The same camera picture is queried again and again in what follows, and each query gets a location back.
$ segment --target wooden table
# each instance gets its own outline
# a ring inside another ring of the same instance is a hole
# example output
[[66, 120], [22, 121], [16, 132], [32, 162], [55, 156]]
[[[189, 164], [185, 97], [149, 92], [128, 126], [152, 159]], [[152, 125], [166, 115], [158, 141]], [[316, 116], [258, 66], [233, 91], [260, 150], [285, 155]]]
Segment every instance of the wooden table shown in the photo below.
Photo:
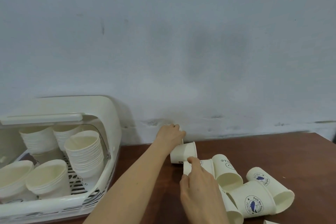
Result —
[[[149, 145], [123, 146], [112, 184]], [[246, 182], [252, 167], [261, 167], [295, 193], [292, 206], [273, 216], [246, 219], [280, 224], [336, 223], [336, 145], [315, 133], [286, 133], [196, 142], [199, 159], [224, 154]], [[186, 224], [180, 202], [182, 165], [163, 164], [142, 224]], [[66, 221], [80, 224], [83, 218]]]

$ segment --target hand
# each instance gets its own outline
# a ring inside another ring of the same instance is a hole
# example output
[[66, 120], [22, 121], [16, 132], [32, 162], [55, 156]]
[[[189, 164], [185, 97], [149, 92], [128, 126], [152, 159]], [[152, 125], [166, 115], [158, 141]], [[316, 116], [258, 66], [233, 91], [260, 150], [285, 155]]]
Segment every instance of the hand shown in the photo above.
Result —
[[166, 154], [170, 152], [179, 144], [182, 143], [182, 139], [186, 136], [185, 131], [180, 131], [180, 125], [170, 124], [164, 125], [160, 128], [156, 135], [156, 139], [153, 144], [159, 145], [161, 149], [166, 150]]
[[200, 160], [189, 157], [191, 172], [180, 181], [181, 202], [192, 224], [229, 224], [225, 205], [214, 177], [201, 167]]

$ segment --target white wall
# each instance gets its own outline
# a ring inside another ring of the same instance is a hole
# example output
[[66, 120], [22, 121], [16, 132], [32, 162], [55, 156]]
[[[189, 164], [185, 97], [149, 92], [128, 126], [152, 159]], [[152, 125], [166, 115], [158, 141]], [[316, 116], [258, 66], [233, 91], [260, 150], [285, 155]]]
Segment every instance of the white wall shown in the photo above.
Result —
[[124, 143], [336, 123], [335, 0], [0, 0], [0, 112], [108, 95]]

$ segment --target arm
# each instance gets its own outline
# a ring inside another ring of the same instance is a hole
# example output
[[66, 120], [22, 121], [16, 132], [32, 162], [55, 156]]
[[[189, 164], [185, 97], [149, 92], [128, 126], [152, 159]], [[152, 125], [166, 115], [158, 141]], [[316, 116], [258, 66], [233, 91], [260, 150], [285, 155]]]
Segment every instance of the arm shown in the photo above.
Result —
[[153, 144], [115, 182], [84, 224], [138, 224], [164, 160], [185, 135], [179, 125], [161, 127]]
[[215, 178], [189, 157], [191, 172], [180, 181], [181, 202], [192, 224], [229, 224], [225, 205]]

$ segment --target human forearm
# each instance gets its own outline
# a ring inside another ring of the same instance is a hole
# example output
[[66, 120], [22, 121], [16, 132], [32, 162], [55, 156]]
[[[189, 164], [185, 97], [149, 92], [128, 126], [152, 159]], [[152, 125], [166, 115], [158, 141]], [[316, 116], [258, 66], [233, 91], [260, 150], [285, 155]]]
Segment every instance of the human forearm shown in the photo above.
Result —
[[166, 149], [153, 143], [116, 181], [85, 224], [139, 223], [168, 154]]

